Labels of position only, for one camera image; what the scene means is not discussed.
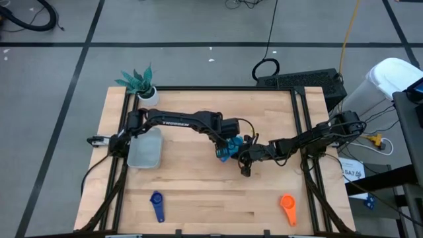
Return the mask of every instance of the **wooden table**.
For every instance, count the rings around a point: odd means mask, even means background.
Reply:
[[[124,88],[111,87],[104,104],[98,134],[118,130]],[[306,88],[313,126],[328,119],[321,88]],[[224,118],[245,118],[260,134],[259,143],[297,135],[289,92],[283,91],[159,91],[160,110],[193,113],[199,110],[222,112]],[[251,134],[240,122],[241,135]],[[213,143],[205,135],[188,128],[159,126],[164,136],[161,166],[157,170],[129,169],[119,233],[183,234],[263,234],[311,235],[313,228],[299,153],[285,167],[273,161],[256,162],[251,177],[240,174],[237,162],[222,163],[215,157]],[[337,156],[336,150],[328,149]],[[106,148],[93,149],[90,166],[106,154]],[[75,228],[84,226],[101,205],[106,191],[111,159],[87,177]],[[342,171],[330,157],[320,160],[327,200],[345,224],[355,230]],[[149,199],[154,190],[164,196],[165,223],[158,223]],[[297,226],[290,227],[281,211],[281,195],[296,199]],[[316,200],[320,230],[324,231],[320,204]],[[110,206],[107,227],[111,227],[114,204]]]

